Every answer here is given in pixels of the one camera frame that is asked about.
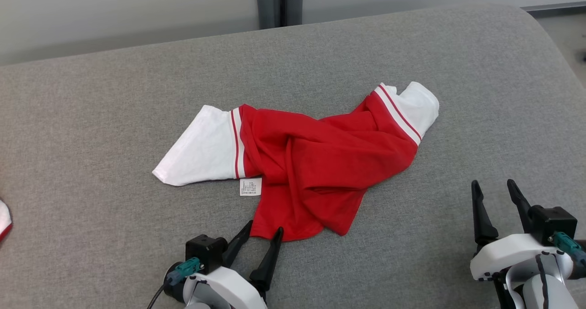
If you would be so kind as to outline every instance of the white stripe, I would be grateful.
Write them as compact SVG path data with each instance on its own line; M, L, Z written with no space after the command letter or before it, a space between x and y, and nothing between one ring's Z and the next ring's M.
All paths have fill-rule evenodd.
M244 143L240 138L240 128L242 127L242 119L240 119L240 108L232 110L234 114L234 125L236 125L236 138L238 139L238 175L240 178L245 178L244 173Z
M401 127L401 129L410 138L413 139L413 141L417 144L417 146L419 146L419 143L421 143L421 140L419 139L419 136L417 136L417 134L401 118L401 115L399 115L399 113L397 112L397 110L395 109L395 107L393 106L393 104L391 103L391 101L389 101L389 98L387 98L387 94L385 94L385 92L383 92L383 90L380 87L377 87L374 90L374 92L376 92L379 95L381 101L383 101L383 103L385 103L385 106L387 107L387 110L391 114L391 117L393 117L394 121L396 121L397 125L399 125L399 127Z

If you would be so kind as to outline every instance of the black cable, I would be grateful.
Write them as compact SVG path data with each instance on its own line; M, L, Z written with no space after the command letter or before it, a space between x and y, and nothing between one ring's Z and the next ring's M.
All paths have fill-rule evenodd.
M148 307L146 309L152 309L153 305L155 305L155 301L157 300L157 298L159 297L159 295L161 295L161 292L163 292L163 289L165 289L165 287L167 285L169 285L171 283L172 279L171 278L166 278L165 282L163 282L163 285L161 285L161 287L159 288L159 290L157 291L157 293L155 293L155 296L152 297L151 303L149 303Z
M539 269L539 276L542 279L542 292L543 292L543 309L549 308L549 294L548 294L548 282L546 281L546 272L543 269L542 255L535 255L535 261L537 261L537 269Z

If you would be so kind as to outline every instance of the red and white garment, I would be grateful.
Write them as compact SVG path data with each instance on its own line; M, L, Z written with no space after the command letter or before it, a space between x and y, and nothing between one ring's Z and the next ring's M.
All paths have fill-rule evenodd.
M418 82L401 95L380 84L348 114L303 114L241 105L204 105L153 171L166 184L262 175L251 236L283 240L350 229L369 186L406 169L438 116L437 98Z
M0 201L0 242L6 238L8 232L12 228L12 220L10 218L10 211L2 201Z

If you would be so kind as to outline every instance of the gray wall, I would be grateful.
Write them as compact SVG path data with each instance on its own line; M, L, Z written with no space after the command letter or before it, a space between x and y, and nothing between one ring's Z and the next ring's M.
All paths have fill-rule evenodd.
M304 0L304 22L461 2L576 1L585 0ZM255 0L0 0L0 65L255 29Z

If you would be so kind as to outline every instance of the cable connector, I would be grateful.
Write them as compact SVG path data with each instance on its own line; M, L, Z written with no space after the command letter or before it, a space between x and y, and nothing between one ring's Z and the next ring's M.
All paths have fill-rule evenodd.
M552 237L552 243L559 250L568 253L573 261L582 267L586 267L586 253L580 244L563 232L556 232Z
M197 257L192 257L184 263L181 263L180 265L176 266L175 270L167 274L166 279L170 280L169 285L174 286L181 282L183 278L191 276L199 270L201 270L199 259Z

